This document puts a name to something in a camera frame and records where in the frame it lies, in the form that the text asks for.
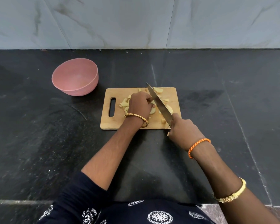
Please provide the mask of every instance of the knife blade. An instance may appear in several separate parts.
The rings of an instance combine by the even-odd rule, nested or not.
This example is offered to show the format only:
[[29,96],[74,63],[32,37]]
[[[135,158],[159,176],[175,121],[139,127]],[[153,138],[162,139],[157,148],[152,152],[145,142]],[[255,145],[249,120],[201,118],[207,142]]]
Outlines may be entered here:
[[153,100],[155,101],[157,107],[159,108],[160,112],[162,113],[162,115],[164,116],[166,122],[169,124],[169,126],[171,125],[171,121],[172,121],[172,115],[169,112],[169,110],[166,108],[166,106],[164,105],[164,103],[161,101],[161,99],[158,97],[158,95],[155,93],[155,91],[153,90],[153,88],[146,83],[148,91],[151,95],[151,97],[153,98]]

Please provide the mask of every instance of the hand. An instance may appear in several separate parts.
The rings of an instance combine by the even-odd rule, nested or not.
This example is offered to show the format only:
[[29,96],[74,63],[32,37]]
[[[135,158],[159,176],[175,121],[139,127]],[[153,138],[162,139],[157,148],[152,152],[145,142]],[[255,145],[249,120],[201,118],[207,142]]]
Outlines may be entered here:
[[152,101],[153,98],[148,93],[142,91],[138,93],[134,93],[131,95],[128,112],[140,115],[148,120],[151,109],[155,107],[154,104],[150,103]]
[[192,145],[205,138],[191,120],[182,119],[177,113],[173,113],[172,117],[169,138],[183,150],[189,151]]

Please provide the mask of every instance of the orange thread bracelet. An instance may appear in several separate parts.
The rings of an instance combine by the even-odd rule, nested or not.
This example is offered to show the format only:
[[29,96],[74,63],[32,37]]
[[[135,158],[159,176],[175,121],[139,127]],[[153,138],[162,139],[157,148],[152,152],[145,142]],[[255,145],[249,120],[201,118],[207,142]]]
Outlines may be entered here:
[[210,139],[204,138],[204,139],[197,141],[194,145],[192,145],[192,147],[190,148],[190,150],[188,152],[190,159],[193,159],[193,157],[191,157],[191,152],[192,152],[193,148],[195,148],[195,146],[198,145],[200,142],[204,142],[204,141],[208,141],[210,143]]

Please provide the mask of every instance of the right hand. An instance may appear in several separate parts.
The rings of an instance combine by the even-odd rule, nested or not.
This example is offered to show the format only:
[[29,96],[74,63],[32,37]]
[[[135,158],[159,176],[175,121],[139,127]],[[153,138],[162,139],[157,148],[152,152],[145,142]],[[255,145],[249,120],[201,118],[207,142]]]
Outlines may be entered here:
[[182,119],[177,113],[173,113],[169,138],[183,150],[189,151],[200,139],[205,136],[198,127],[189,119]]

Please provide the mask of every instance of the white marble tile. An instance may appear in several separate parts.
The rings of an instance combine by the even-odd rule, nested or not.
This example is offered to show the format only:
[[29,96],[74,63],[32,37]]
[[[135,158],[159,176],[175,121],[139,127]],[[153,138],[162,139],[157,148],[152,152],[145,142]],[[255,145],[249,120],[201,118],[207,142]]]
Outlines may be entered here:
[[175,0],[167,48],[280,48],[280,0]]
[[0,0],[0,49],[68,49],[44,0]]
[[165,48],[174,0],[45,0],[73,49]]

